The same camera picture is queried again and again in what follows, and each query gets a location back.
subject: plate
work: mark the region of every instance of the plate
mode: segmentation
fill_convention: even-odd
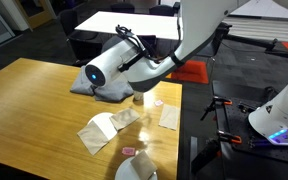
[[[135,169],[131,165],[131,160],[134,157],[130,157],[126,159],[120,167],[118,167],[117,172],[115,174],[115,180],[125,180],[125,179],[131,179],[131,180],[140,180],[138,177]],[[157,180],[157,174],[154,172],[152,176],[149,178],[149,180]]]

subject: white paper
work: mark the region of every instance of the white paper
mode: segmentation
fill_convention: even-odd
[[[180,109],[178,107],[164,104],[159,125],[176,130],[179,115]]]
[[[112,115],[112,113],[100,113],[90,120],[90,122],[95,122],[95,124],[101,129],[108,140],[113,139],[113,137],[117,134],[117,131],[110,120]]]

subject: small cup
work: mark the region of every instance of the small cup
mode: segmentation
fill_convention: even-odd
[[[143,93],[142,92],[138,92],[138,91],[134,91],[134,99],[136,101],[143,100]]]

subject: white robot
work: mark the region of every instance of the white robot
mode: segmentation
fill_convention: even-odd
[[[162,60],[152,60],[136,35],[117,28],[125,40],[88,63],[86,75],[94,85],[105,86],[122,73],[133,90],[146,92],[207,45],[222,20],[248,1],[182,0],[182,42]],[[288,8],[288,1],[276,2]],[[288,85],[272,101],[252,112],[249,122],[271,143],[288,145]]]

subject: white table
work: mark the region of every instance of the white table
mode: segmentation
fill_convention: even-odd
[[[136,35],[155,35],[159,39],[177,40],[176,24],[177,17],[99,11],[75,29],[116,34],[115,27],[120,25],[131,29]]]

